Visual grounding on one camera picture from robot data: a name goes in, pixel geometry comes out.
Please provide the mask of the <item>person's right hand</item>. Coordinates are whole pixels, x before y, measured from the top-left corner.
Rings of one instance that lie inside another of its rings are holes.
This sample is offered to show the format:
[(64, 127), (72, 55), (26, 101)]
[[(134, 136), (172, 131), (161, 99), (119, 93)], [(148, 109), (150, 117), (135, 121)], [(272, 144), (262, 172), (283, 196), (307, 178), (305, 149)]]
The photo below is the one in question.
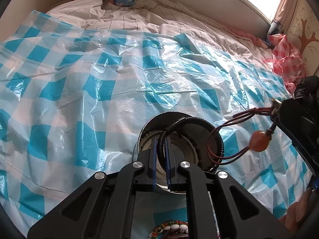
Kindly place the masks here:
[(279, 218), (280, 223), (282, 223), (286, 229), (288, 229), (291, 236), (294, 236), (302, 221), (305, 219), (308, 212), (308, 200), (312, 194), (311, 189), (307, 189), (299, 199), (299, 201), (291, 204), (287, 210), (287, 213)]

